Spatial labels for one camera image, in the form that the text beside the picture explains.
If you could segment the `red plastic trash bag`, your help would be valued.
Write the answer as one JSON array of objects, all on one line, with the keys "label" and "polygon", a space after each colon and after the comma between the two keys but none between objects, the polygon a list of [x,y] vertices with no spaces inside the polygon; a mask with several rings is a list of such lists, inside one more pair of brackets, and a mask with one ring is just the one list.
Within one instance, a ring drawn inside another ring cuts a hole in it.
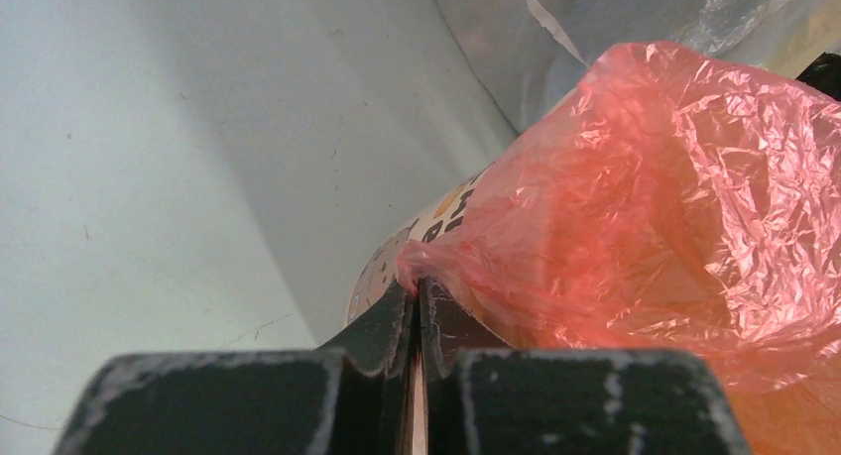
[{"label": "red plastic trash bag", "polygon": [[518,347],[705,360],[757,454],[840,450],[840,104],[667,42],[607,50],[409,242]]}]

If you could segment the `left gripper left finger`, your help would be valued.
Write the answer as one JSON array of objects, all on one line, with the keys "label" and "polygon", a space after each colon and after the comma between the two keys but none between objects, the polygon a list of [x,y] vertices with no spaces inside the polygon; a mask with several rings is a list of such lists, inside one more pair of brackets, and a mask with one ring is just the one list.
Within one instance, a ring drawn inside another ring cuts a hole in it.
[{"label": "left gripper left finger", "polygon": [[312,350],[115,357],[59,454],[407,454],[416,304],[399,285]]}]

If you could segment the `large translucent storage bag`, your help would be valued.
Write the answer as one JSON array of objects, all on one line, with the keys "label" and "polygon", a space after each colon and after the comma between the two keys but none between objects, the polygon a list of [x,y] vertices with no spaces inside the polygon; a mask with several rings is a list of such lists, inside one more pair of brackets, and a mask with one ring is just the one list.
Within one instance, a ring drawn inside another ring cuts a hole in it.
[{"label": "large translucent storage bag", "polygon": [[840,43],[840,0],[436,0],[510,124],[545,116],[606,50],[668,41],[793,77]]}]

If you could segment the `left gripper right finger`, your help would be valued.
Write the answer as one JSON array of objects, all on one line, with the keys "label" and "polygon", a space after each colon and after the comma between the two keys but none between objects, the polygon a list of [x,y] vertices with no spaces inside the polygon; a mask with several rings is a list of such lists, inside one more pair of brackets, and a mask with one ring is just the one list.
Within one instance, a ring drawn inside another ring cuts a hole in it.
[{"label": "left gripper right finger", "polygon": [[431,454],[747,454],[709,368],[663,349],[518,350],[420,282]]}]

